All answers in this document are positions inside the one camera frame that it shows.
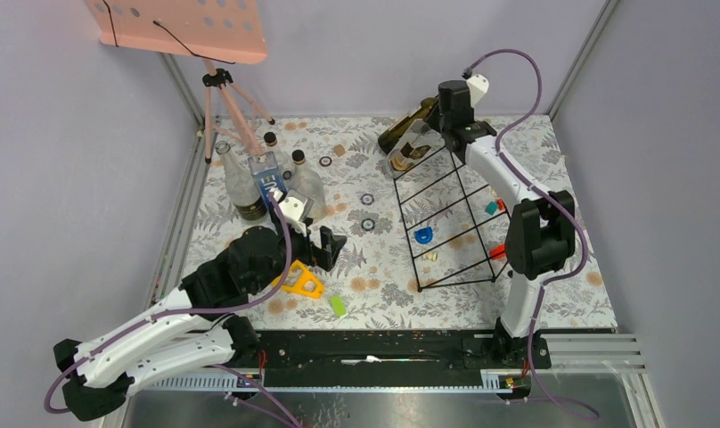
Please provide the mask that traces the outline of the clear square bottle black cap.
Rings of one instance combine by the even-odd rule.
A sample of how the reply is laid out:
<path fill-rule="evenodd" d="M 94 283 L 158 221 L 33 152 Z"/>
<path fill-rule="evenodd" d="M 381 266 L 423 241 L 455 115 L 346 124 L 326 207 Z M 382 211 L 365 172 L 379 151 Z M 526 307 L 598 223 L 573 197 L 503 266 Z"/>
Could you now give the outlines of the clear square bottle black cap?
<path fill-rule="evenodd" d="M 387 171 L 398 177 L 444 146 L 438 131 L 423 119 L 416 119 L 387 155 Z"/>

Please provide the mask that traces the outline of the clear round bottle gold label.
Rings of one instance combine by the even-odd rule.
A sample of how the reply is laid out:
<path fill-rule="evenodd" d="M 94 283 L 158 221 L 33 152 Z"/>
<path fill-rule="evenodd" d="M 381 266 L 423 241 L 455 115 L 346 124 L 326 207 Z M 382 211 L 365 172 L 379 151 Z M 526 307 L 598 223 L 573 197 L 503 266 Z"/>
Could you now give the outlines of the clear round bottle gold label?
<path fill-rule="evenodd" d="M 320 221 L 328 212 L 323 180 L 307 164 L 306 155 L 302 150 L 294 150 L 291 153 L 291 158 L 294 163 L 294 170 L 289 188 L 313 201 L 308 216 L 314 222 Z"/>

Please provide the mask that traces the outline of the clear bottle blue gold emblem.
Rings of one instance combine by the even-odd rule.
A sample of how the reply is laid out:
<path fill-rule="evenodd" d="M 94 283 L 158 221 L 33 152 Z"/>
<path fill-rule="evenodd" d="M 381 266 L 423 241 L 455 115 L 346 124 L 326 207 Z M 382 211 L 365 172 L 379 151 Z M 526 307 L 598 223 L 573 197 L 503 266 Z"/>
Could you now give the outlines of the clear bottle blue gold emblem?
<path fill-rule="evenodd" d="M 283 183 L 289 186 L 295 172 L 295 163 L 293 159 L 278 144 L 278 139 L 274 132 L 269 131 L 264 133 L 264 141 L 268 147 L 268 151 L 274 154 Z"/>

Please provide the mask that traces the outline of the dark green wine bottle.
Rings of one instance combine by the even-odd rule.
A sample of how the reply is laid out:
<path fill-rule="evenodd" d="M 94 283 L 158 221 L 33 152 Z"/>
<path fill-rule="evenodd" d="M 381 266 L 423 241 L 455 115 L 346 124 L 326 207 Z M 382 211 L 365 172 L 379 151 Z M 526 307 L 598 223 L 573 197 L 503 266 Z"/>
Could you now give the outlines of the dark green wine bottle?
<path fill-rule="evenodd" d="M 378 136 L 377 143 L 385 154 L 390 154 L 399 139 L 405 134 L 410 126 L 417 120 L 425 120 L 430 113 L 438 106 L 437 97 L 427 97 L 421 100 L 420 106 L 406 113 L 404 117 L 399 119 L 390 128 L 385 130 Z"/>

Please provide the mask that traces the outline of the clear bottle black label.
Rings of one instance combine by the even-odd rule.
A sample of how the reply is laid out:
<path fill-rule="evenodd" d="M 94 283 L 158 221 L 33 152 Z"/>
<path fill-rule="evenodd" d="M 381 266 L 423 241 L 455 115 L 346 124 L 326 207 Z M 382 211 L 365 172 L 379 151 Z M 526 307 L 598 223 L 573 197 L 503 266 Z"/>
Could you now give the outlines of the clear bottle black label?
<path fill-rule="evenodd" d="M 256 221 L 266 215 L 266 205 L 256 187 L 252 175 L 236 159 L 227 142 L 215 144 L 215 152 L 225 171 L 225 190 L 239 216 L 246 221 Z"/>

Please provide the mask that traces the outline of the blue square glass bottle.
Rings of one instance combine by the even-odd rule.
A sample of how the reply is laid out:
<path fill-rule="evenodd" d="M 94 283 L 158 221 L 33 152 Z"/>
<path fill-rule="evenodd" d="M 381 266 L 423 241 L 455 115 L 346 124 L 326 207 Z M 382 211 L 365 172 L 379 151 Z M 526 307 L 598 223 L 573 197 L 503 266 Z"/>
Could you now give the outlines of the blue square glass bottle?
<path fill-rule="evenodd" d="M 268 194 L 276 189 L 282 194 L 288 192 L 280 166 L 273 152 L 266 152 L 261 156 L 249 156 L 248 167 L 256 187 L 261 192 L 266 206 L 270 205 Z"/>

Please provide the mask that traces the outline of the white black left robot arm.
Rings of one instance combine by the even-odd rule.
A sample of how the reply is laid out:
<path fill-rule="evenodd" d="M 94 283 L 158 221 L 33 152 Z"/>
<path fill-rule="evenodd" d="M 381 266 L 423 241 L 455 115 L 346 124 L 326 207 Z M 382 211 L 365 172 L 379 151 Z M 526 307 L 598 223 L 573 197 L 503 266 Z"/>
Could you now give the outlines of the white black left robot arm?
<path fill-rule="evenodd" d="M 310 234 L 291 226 L 252 226 L 123 325 L 89 341 L 56 343 L 61 373 L 46 393 L 45 410 L 92 421 L 162 379 L 232 361 L 250 365 L 259 345 L 241 311 L 275 294 L 281 275 L 296 261 L 331 271 L 348 239 L 327 226 L 320 227 L 319 238 L 314 244 Z M 52 404 L 57 390 L 65 403 L 61 409 Z"/>

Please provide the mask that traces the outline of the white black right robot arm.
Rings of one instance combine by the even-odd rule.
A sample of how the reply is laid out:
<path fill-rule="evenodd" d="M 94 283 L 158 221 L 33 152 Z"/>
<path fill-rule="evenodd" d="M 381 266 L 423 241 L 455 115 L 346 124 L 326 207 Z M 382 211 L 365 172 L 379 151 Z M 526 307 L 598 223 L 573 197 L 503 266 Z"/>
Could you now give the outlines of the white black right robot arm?
<path fill-rule="evenodd" d="M 575 254 L 575 201 L 566 191 L 537 183 L 497 143 L 493 127 L 475 118 L 474 105 L 486 90 L 487 80 L 480 76 L 439 84 L 438 116 L 430 125 L 452 155 L 493 187 L 509 212 L 504 248 L 513 276 L 493 353 L 502 366 L 515 367 L 536 337 L 544 281 Z"/>

